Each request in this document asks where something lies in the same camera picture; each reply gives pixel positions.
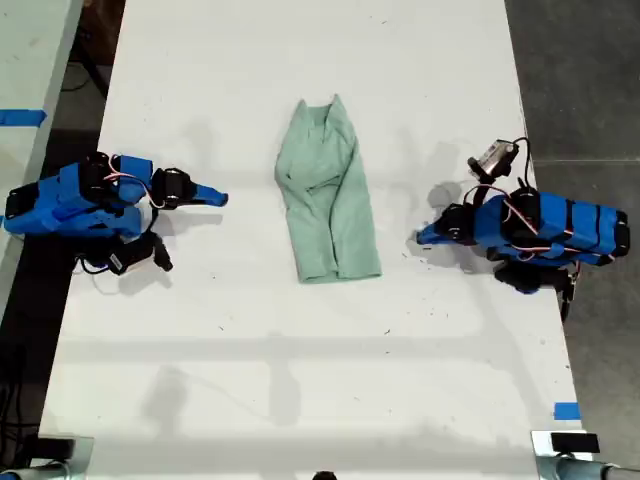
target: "white wire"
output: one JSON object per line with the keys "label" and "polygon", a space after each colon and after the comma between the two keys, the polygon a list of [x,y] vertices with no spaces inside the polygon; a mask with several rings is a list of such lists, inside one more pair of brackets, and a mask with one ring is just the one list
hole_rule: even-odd
{"label": "white wire", "polygon": [[119,172],[118,170],[113,168],[113,164],[111,163],[113,158],[114,157],[110,157],[108,162],[107,162],[107,164],[109,165],[109,169],[113,173],[111,173],[111,174],[107,175],[106,177],[104,177],[103,180],[114,180],[114,179],[120,178],[120,177],[132,178],[133,180],[137,180],[138,182],[140,182],[140,185],[142,185],[142,188],[144,188],[144,191],[145,191],[147,197],[149,197],[149,203],[155,208],[163,208],[164,207],[164,202],[162,202],[162,205],[157,205],[156,202],[153,201],[153,198],[151,197],[151,192],[147,188],[146,183],[144,183],[140,178],[136,177],[135,175],[131,175],[129,173]]}

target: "gray floor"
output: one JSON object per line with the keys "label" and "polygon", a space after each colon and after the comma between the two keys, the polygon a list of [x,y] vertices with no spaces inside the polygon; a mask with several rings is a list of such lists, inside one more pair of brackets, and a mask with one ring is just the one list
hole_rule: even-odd
{"label": "gray floor", "polygon": [[629,215],[630,255],[586,269],[565,332],[601,457],[640,466],[640,2],[507,6],[539,187]]}

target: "green towel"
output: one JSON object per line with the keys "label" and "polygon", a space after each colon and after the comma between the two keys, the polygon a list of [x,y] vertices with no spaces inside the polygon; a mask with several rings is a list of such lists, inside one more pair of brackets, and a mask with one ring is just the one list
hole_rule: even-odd
{"label": "green towel", "polygon": [[300,101],[278,155],[276,181],[301,282],[381,274],[358,139],[337,95],[324,107]]}

